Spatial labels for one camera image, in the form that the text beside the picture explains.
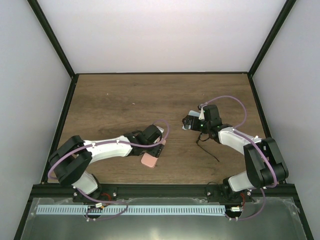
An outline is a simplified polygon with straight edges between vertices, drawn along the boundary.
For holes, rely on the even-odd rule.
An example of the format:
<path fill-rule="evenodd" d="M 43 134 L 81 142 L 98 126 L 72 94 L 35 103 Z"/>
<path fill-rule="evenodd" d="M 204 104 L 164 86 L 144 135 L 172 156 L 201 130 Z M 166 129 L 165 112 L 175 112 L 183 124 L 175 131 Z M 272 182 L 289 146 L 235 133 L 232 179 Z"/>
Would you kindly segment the pink glasses case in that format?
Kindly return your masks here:
<path fill-rule="evenodd" d="M 141 163 L 149 168 L 154 168 L 157 164 L 158 158 L 160 157 L 164 147 L 166 144 L 166 140 L 164 140 L 161 144 L 157 145 L 154 149 L 145 152 L 142 155 Z"/>

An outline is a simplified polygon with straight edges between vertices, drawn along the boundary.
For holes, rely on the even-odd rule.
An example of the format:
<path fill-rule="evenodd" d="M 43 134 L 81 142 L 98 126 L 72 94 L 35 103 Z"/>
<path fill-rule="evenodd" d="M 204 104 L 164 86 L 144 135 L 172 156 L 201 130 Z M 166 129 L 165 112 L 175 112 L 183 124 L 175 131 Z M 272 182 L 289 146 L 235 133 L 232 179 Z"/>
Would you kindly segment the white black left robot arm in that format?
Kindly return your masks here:
<path fill-rule="evenodd" d="M 163 128 L 154 124 L 145 130 L 136 130 L 107 140 L 83 140 L 79 135 L 69 138 L 48 159 L 52 173 L 62 186 L 73 186 L 91 202 L 102 196 L 98 179 L 87 172 L 89 165 L 115 157 L 131 157 L 149 154 L 159 157 L 164 148 Z"/>

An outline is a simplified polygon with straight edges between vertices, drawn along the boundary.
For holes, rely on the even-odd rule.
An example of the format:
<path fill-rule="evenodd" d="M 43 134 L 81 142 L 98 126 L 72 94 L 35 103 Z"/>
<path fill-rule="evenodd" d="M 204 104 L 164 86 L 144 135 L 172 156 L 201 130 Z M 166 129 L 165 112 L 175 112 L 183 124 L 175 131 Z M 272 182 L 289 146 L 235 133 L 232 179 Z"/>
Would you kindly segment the light blue cleaning cloth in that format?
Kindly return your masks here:
<path fill-rule="evenodd" d="M 199 120 L 200 113 L 190 110 L 188 115 L 182 119 L 182 129 L 183 130 L 192 130 L 192 131 L 201 131 L 201 121 Z"/>

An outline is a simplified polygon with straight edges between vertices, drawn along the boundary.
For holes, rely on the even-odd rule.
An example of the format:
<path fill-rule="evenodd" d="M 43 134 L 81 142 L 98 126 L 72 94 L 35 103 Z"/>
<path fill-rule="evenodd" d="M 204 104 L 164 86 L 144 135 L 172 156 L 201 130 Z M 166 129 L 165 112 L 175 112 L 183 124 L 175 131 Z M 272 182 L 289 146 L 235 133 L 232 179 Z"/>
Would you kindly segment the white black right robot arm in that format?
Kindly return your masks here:
<path fill-rule="evenodd" d="M 216 105 L 206 105 L 199 112 L 191 110 L 183 124 L 187 130 L 208 135 L 208 139 L 232 148 L 244 156 L 245 171 L 223 180 L 221 191 L 229 202 L 244 190 L 274 188 L 289 177 L 289 170 L 277 142 L 271 138 L 250 136 L 224 124 Z"/>

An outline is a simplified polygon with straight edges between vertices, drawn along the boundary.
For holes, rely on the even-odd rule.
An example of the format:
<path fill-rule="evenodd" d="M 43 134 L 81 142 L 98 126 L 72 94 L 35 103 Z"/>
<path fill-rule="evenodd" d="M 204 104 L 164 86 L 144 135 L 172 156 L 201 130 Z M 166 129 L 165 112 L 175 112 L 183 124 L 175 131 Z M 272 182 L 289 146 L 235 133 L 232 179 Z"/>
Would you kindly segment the black sunglasses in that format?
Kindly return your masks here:
<path fill-rule="evenodd" d="M 200 147 L 203 151 L 205 151 L 207 154 L 209 154 L 211 157 L 213 157 L 215 160 L 217 160 L 217 162 L 219 163 L 220 160 L 213 155 L 212 153 L 210 153 L 208 150 L 206 150 L 204 147 L 202 147 L 199 142 L 206 142 L 209 139 L 212 139 L 210 137 L 210 130 L 208 129 L 208 122 L 205 120 L 200 120 L 201 124 L 200 124 L 200 131 L 195 131 L 195 132 L 199 132 L 199 135 L 195 141 L 196 145 L 198 147 Z"/>

